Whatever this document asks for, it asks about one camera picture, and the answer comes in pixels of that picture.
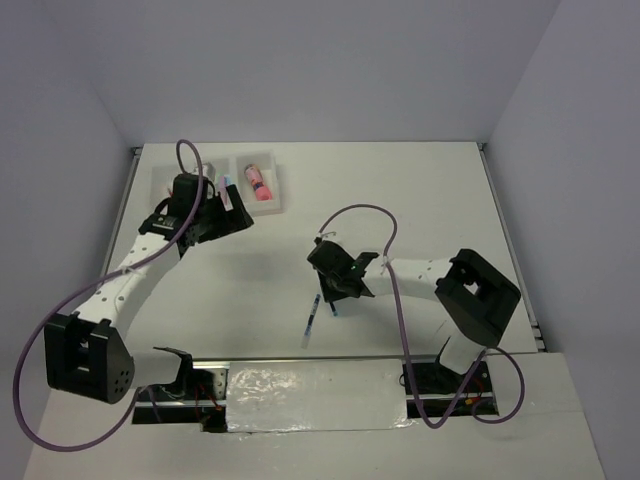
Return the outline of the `teal gel pen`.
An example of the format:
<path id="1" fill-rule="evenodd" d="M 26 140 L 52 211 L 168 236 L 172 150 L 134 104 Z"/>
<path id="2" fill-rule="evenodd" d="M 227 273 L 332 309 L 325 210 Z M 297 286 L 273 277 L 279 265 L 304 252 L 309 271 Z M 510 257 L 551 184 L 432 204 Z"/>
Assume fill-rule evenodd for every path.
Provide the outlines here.
<path id="1" fill-rule="evenodd" d="M 333 317 L 338 317 L 339 313 L 334 302 L 328 302 Z"/>

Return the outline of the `pink glue stick tube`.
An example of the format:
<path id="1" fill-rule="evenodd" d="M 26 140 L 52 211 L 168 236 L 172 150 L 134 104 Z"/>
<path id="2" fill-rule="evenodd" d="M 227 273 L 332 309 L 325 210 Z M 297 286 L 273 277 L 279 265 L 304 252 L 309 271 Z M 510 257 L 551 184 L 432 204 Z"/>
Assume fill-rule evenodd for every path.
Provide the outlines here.
<path id="1" fill-rule="evenodd" d="M 247 165 L 244 169 L 244 174 L 258 201 L 269 201 L 272 199 L 271 190 L 265 184 L 262 173 L 255 164 Z"/>

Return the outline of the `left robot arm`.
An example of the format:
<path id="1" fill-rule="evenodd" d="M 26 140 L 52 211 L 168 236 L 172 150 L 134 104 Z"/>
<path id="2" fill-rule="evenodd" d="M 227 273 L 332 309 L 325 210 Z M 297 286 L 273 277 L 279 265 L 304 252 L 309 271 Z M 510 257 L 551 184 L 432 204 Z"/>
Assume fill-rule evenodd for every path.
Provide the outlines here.
<path id="1" fill-rule="evenodd" d="M 108 404 L 138 387 L 160 385 L 175 399 L 196 385 L 191 354 L 169 346 L 127 348 L 125 337 L 160 280 L 197 244 L 245 230 L 253 220 L 234 184 L 213 195 L 211 184 L 180 174 L 138 229 L 129 253 L 73 313 L 56 313 L 44 327 L 48 385 Z"/>

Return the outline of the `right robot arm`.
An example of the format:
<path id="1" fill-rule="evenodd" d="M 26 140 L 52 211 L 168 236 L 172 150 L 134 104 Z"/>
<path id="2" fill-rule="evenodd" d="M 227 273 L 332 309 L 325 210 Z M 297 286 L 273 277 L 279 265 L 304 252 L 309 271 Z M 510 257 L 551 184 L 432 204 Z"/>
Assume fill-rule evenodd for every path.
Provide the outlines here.
<path id="1" fill-rule="evenodd" d="M 318 239 L 307 261 L 327 302 L 394 295 L 440 303 L 456 327 L 434 369 L 446 391 L 460 389 L 480 353 L 499 346 L 521 300 L 519 288 L 471 249 L 440 260 L 390 260 L 376 252 L 354 258 L 338 243 Z"/>

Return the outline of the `dark blue gel pen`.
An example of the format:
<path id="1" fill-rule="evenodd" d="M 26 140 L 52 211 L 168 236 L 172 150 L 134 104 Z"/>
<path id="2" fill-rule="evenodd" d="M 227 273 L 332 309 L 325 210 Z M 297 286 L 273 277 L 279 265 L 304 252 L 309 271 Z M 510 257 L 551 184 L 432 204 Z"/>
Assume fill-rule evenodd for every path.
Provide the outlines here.
<path id="1" fill-rule="evenodd" d="M 301 348 L 302 349 L 307 349 L 309 342 L 310 342 L 310 338 L 311 338 L 311 332 L 312 332 L 312 328 L 313 328 L 313 323 L 314 323 L 314 319 L 316 317 L 317 314 L 317 310 L 319 307 L 319 303 L 321 300 L 321 295 L 317 294 L 314 298 L 314 301 L 312 303 L 311 306 L 311 310 L 308 316 L 308 320 L 305 326 L 305 330 L 302 336 L 302 340 L 301 340 Z"/>

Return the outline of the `white three-compartment tray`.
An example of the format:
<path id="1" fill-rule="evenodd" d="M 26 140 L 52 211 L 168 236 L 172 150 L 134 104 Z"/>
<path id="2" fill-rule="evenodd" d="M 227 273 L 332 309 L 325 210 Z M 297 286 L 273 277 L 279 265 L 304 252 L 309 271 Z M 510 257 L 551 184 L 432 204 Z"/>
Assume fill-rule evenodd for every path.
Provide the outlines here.
<path id="1" fill-rule="evenodd" d="M 252 217 L 281 212 L 281 199 L 275 156 L 270 151 L 237 153 L 203 157 L 204 173 L 220 190 L 227 211 L 231 210 L 228 190 L 235 185 L 246 210 Z M 154 207 L 173 193 L 173 179 L 178 166 L 153 167 L 151 170 L 150 205 Z"/>

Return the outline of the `silver foil cover plate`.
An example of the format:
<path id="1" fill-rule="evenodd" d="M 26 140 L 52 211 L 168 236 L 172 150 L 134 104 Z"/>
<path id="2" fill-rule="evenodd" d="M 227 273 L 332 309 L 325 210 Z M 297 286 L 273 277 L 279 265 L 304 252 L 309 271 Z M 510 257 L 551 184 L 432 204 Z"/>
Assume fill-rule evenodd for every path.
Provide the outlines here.
<path id="1" fill-rule="evenodd" d="M 370 431 L 408 424 L 398 359 L 237 362 L 228 372 L 231 432 Z"/>

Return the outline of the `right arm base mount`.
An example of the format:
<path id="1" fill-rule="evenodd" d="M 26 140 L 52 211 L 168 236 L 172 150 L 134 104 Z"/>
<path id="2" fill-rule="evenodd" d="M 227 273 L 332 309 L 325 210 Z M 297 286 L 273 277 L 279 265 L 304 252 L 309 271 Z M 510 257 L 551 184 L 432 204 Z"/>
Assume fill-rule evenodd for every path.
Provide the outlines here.
<path id="1" fill-rule="evenodd" d="M 418 359 L 412 363 L 412 367 L 423 409 L 432 421 L 436 421 L 447 410 L 464 376 L 437 365 L 435 357 Z M 420 420 L 411 385 L 406 379 L 407 373 L 406 362 L 402 361 L 398 383 L 405 390 L 407 417 Z M 483 360 L 456 401 L 451 417 L 470 416 L 474 406 L 481 417 L 497 417 L 498 409 L 493 397 L 491 375 L 487 362 Z"/>

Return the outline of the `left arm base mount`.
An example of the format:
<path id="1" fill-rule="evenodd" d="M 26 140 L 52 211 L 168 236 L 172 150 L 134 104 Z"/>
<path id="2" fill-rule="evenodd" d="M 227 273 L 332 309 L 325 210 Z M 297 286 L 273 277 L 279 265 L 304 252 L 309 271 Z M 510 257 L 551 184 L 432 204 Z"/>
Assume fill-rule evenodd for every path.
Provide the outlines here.
<path id="1" fill-rule="evenodd" d="M 193 425 L 203 432 L 225 433 L 227 367 L 198 367 L 191 354 L 155 347 L 135 356 L 144 385 L 136 399 L 134 425 Z"/>

